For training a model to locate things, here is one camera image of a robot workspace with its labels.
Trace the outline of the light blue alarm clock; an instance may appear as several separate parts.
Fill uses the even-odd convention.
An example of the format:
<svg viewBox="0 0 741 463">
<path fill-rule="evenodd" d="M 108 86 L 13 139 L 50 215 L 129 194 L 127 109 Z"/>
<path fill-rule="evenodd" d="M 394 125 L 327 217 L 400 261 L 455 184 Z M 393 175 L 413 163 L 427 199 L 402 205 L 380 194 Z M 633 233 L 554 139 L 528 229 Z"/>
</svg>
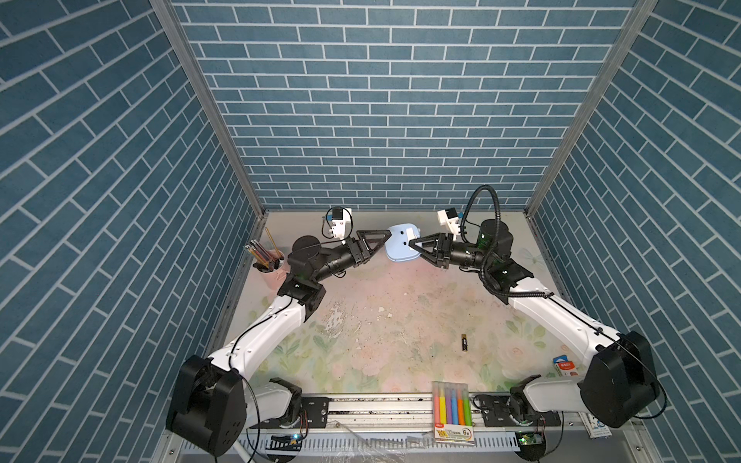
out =
<svg viewBox="0 0 741 463">
<path fill-rule="evenodd" d="M 388 229 L 391 237 L 384 245 L 391 262 L 410 262 L 420 257 L 420 252 L 409 246 L 409 241 L 420 237 L 420 229 L 411 223 L 399 224 Z"/>
</svg>

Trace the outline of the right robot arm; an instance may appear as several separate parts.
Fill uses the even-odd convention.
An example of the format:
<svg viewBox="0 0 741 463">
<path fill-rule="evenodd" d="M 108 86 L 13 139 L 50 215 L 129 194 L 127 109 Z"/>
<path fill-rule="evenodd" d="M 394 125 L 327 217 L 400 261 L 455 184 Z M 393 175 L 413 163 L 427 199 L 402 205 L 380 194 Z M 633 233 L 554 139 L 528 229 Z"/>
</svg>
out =
<svg viewBox="0 0 741 463">
<path fill-rule="evenodd" d="M 492 198 L 494 215 L 480 223 L 476 237 L 467 237 L 468 216 L 450 208 L 443 212 L 448 231 L 411 239 L 408 245 L 436 267 L 454 265 L 477 275 L 488 293 L 530 316 L 587 367 L 582 376 L 535 374 L 520 381 L 509 392 L 513 420 L 530 424 L 547 412 L 589 413 L 610 428 L 620 428 L 633 419 L 661 417 L 670 402 L 655 371 L 650 342 L 584 314 L 516 262 L 514 236 L 502 219 L 495 189 L 478 187 L 467 204 L 474 206 L 484 192 Z"/>
</svg>

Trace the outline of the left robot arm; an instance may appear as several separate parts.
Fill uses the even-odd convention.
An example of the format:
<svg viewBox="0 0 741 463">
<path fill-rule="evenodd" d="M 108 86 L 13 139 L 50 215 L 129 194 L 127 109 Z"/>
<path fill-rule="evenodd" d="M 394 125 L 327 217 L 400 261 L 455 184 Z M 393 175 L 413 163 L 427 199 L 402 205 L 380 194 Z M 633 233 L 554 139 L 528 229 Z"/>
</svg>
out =
<svg viewBox="0 0 741 463">
<path fill-rule="evenodd" d="M 322 281 L 369 262 L 391 237 L 388 230 L 322 243 L 304 235 L 288 254 L 289 274 L 266 311 L 234 340 L 206 357 L 193 355 L 179 369 L 166 428 L 220 457 L 244 430 L 265 421 L 295 424 L 299 387 L 273 378 L 254 388 L 253 374 L 275 348 L 318 310 Z"/>
</svg>

